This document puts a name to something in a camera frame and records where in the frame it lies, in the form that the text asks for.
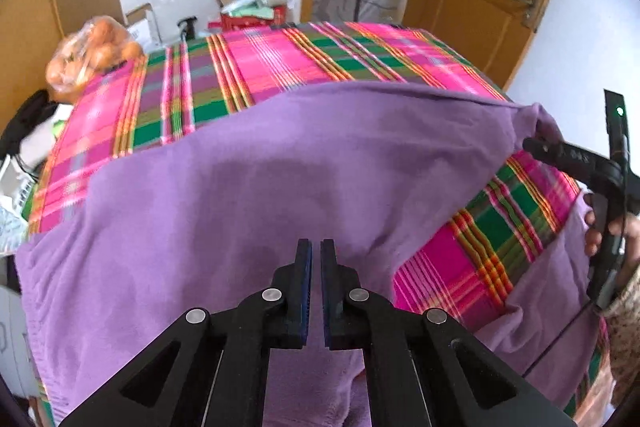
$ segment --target human hand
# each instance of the human hand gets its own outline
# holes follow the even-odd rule
[[[584,202],[591,206],[591,194],[585,195]],[[589,227],[595,225],[596,216],[593,210],[587,212],[584,216],[584,222],[589,225]],[[622,233],[622,216],[612,223],[609,223],[609,232],[614,235],[620,235]],[[618,290],[624,289],[640,266],[640,219],[633,214],[627,214],[626,216],[625,237],[625,262],[616,279],[616,287]],[[602,234],[598,230],[589,228],[584,234],[584,241],[584,252],[589,257],[592,257],[596,255],[598,248],[600,248]]]

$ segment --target metal screw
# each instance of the metal screw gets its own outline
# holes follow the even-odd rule
[[[427,319],[429,319],[429,322],[432,322],[434,324],[442,324],[447,320],[447,314],[440,308],[431,308],[429,311],[427,311]]]
[[[262,298],[269,302],[279,301],[282,297],[282,292],[277,288],[267,288],[262,292]]]
[[[202,322],[206,317],[207,317],[207,314],[204,312],[204,310],[200,310],[200,309],[190,310],[187,313],[187,322],[191,324],[198,324]]]
[[[349,292],[349,298],[352,301],[364,302],[369,298],[369,292],[364,288],[354,288]]]

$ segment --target finger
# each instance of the finger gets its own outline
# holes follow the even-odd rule
[[[587,245],[594,245],[599,247],[602,243],[602,234],[595,229],[589,229],[584,234],[584,241]]]
[[[584,222],[590,227],[595,225],[596,215],[593,213],[593,210],[590,210],[589,212],[587,212],[587,214],[584,216]]]
[[[622,217],[609,223],[609,232],[613,235],[620,235],[622,233]],[[640,238],[640,219],[633,214],[626,215],[625,236],[631,239]]]
[[[598,253],[598,245],[587,243],[586,245],[584,245],[584,253],[589,257],[593,257]]]

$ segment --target orange fruit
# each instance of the orange fruit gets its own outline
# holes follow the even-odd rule
[[[81,51],[82,45],[78,34],[66,36],[58,46],[58,53],[62,55],[65,60],[75,60]]]
[[[114,65],[118,58],[118,49],[113,44],[103,44],[87,50],[89,65],[95,70],[106,70]]]
[[[65,72],[63,74],[65,84],[73,84],[76,82],[80,73],[82,73],[82,62],[80,60],[72,60],[66,63]]]
[[[80,97],[82,96],[82,93],[84,92],[84,88],[85,86],[65,86],[64,90],[57,90],[56,92],[54,92],[52,95],[52,99],[55,100],[56,102],[60,102],[60,103],[71,103],[71,104],[75,104],[78,100],[80,100]]]
[[[90,46],[101,46],[113,41],[113,23],[107,17],[96,19],[86,37]]]
[[[120,55],[122,56],[122,60],[133,60],[138,57],[142,57],[144,55],[144,51],[142,51],[142,46],[138,44],[136,41],[129,41],[123,47]]]
[[[119,24],[114,25],[114,27],[113,27],[113,44],[115,44],[116,46],[122,46],[127,41],[129,41],[130,38],[131,38],[131,35],[129,34],[129,32],[125,28],[123,28]]]
[[[95,70],[91,66],[84,68],[84,71],[80,72],[78,78],[76,78],[76,86],[84,86],[89,80],[94,77]]]
[[[45,71],[45,77],[49,84],[62,84],[62,74],[65,71],[65,61],[62,57],[53,57]]]

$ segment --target plaid tablecloth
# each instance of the plaid tablecloth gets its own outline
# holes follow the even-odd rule
[[[464,58],[421,30],[306,24],[179,44],[96,78],[56,144],[34,197],[31,232],[73,216],[88,181],[114,158],[162,146],[289,89],[375,80],[504,99]],[[475,331],[504,311],[527,267],[554,240],[578,195],[574,181],[518,152],[394,279],[396,306],[438,306]],[[568,412],[608,353],[606,329]]]

